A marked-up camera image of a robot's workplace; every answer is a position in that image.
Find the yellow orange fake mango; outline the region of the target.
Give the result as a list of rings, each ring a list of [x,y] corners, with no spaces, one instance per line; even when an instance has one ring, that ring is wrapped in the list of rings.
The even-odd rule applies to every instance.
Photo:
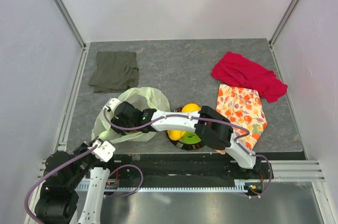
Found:
[[[190,113],[190,112],[199,111],[199,110],[201,110],[201,107],[198,104],[195,104],[195,103],[186,104],[182,108],[183,113]]]

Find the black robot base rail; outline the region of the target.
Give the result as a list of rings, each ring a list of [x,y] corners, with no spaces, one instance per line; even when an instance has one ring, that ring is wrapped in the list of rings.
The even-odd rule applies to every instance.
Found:
[[[257,159],[252,170],[241,168],[229,155],[218,153],[117,154],[105,165],[119,168],[110,179],[120,187],[212,187],[231,186],[235,180],[269,180],[266,161]]]

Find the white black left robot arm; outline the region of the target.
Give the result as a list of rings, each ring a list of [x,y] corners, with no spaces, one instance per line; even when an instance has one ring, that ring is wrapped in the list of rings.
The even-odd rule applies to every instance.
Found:
[[[73,154],[58,151],[50,155],[34,209],[39,221],[70,223],[79,200],[76,188],[89,175],[89,189],[79,223],[99,223],[104,189],[114,169],[114,151],[111,142],[97,139],[81,144]]]

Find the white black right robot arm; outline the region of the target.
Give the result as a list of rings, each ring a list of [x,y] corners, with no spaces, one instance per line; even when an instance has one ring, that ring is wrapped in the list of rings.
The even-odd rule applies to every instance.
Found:
[[[118,134],[128,131],[142,133],[179,130],[196,134],[209,148],[225,151],[242,169],[257,171],[257,154],[240,139],[250,131],[230,123],[209,106],[198,111],[169,112],[156,109],[139,110],[124,101],[114,104],[112,99],[104,110],[104,118]]]

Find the yellow fake pear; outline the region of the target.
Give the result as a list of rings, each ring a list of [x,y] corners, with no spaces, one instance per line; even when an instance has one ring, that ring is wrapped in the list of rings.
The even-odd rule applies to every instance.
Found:
[[[183,135],[185,134],[185,131],[181,131],[181,130],[168,130],[167,131],[168,137],[170,140],[173,141],[178,141],[180,140]]]

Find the green fake starfruit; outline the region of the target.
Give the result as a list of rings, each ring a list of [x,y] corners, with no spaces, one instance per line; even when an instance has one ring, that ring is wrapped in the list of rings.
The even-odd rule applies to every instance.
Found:
[[[191,132],[185,132],[182,139],[183,139],[183,143],[189,144],[189,145],[197,144],[201,141],[201,139],[198,137],[197,134],[191,133]]]

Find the pale green plastic bag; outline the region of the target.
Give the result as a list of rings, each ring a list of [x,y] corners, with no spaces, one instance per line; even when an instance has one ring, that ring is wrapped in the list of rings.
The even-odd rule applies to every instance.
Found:
[[[159,89],[152,87],[130,88],[120,94],[117,99],[121,102],[126,101],[139,110],[153,108],[170,111],[170,103],[167,97]],[[99,113],[95,120],[94,127],[91,131],[91,138],[94,139],[101,134],[104,136],[104,139],[110,141],[112,144],[126,141],[147,142],[156,135],[155,132],[131,132],[126,135],[119,135],[110,128],[109,123],[104,118],[103,111]]]

